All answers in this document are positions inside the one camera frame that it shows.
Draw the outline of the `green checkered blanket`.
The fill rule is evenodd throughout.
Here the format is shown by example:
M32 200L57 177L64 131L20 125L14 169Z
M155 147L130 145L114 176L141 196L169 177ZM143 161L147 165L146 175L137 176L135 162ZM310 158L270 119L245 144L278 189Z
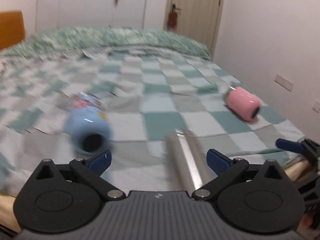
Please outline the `green checkered blanket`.
M99 98L112 128L105 179L135 189L169 190L165 137L188 129L204 151L215 148L261 164L291 164L278 138L303 133L267 104L248 124L227 109L223 90L241 82L207 59L164 49L86 49L49 54L1 52L1 191L15 195L44 158L75 158L64 132L75 94Z

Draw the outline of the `light blue cartoon cup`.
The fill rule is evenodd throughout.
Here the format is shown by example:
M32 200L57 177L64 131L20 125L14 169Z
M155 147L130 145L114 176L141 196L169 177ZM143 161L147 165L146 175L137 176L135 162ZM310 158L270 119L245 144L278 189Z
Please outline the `light blue cartoon cup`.
M93 94L74 94L67 109L69 116L63 131L69 135L75 152L83 155L106 152L110 146L111 127L100 99Z

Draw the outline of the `beige wooden door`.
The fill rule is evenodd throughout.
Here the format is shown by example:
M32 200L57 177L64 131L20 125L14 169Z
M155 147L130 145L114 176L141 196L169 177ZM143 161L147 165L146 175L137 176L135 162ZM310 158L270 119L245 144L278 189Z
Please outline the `beige wooden door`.
M207 46L214 54L220 27L223 0L167 0L163 29L167 30L167 18L172 4L181 8L177 29L178 35L192 38Z

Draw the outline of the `stainless steel cup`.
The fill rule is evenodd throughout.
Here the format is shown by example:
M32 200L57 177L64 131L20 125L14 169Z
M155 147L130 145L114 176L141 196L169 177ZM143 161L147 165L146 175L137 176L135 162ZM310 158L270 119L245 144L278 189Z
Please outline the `stainless steel cup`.
M178 183L190 196L214 178L207 166L206 154L193 132L177 129L165 137L165 145Z

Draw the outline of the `pink cup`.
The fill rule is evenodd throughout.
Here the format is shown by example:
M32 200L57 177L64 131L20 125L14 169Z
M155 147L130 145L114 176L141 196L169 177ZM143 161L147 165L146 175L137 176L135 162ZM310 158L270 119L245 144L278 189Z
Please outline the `pink cup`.
M259 99L240 86L229 87L225 105L245 122L252 122L260 111Z

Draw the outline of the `white wardrobe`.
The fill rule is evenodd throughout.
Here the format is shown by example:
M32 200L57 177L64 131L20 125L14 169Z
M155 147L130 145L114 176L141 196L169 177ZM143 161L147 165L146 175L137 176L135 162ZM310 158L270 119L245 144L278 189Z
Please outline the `white wardrobe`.
M37 0L35 30L67 27L141 29L146 0Z

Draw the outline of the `white wall switch plate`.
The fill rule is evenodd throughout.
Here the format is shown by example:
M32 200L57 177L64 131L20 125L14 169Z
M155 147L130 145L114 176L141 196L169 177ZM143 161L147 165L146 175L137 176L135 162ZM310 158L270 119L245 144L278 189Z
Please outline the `white wall switch plate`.
M274 79L275 83L281 85L281 87L285 88L288 91L292 91L293 89L293 83L287 79L285 79L284 77L282 77L281 75L277 74L275 79Z

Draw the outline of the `orange wooden headboard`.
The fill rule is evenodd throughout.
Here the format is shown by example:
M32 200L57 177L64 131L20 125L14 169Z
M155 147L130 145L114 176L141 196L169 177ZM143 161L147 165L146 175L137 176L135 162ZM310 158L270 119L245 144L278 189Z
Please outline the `orange wooden headboard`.
M25 38L23 14L19 10L0 13L0 50L20 43Z

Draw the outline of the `green floral quilt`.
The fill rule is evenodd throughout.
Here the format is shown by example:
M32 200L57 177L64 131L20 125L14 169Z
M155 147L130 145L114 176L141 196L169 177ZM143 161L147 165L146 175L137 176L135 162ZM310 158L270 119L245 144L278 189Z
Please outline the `green floral quilt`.
M37 57L82 49L143 46L209 59L206 45L164 30L72 27L33 33L1 51L1 57Z

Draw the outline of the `white wall socket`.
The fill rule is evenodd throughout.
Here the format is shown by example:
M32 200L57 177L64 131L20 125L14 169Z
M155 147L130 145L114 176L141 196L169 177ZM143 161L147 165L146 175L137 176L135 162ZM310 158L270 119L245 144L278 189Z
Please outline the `white wall socket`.
M315 100L312 104L312 109L316 112L319 113L320 111L320 101L319 100Z

